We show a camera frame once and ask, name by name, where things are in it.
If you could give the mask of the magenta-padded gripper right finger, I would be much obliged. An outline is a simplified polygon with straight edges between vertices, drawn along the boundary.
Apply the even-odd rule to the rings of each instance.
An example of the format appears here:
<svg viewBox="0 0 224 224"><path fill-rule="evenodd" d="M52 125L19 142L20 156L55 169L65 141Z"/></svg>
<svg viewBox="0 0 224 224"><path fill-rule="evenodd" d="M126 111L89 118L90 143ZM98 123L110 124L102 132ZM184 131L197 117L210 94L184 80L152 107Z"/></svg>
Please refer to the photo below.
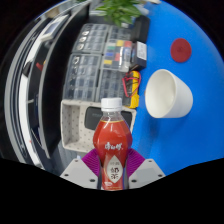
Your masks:
<svg viewBox="0 0 224 224"><path fill-rule="evenodd" d="M125 170L126 189L140 188L165 176L153 159L145 159L134 149L128 150Z"/></svg>

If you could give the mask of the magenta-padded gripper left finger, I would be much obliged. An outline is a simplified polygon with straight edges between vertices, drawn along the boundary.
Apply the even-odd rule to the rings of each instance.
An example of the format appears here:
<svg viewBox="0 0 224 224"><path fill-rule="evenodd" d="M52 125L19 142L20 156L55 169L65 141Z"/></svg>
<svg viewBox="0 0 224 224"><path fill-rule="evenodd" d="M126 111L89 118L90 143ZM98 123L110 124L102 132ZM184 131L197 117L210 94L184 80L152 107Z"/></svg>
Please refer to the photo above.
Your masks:
<svg viewBox="0 0 224 224"><path fill-rule="evenodd" d="M101 187L101 164L97 151L92 149L82 159L73 159L61 178L89 189Z"/></svg>

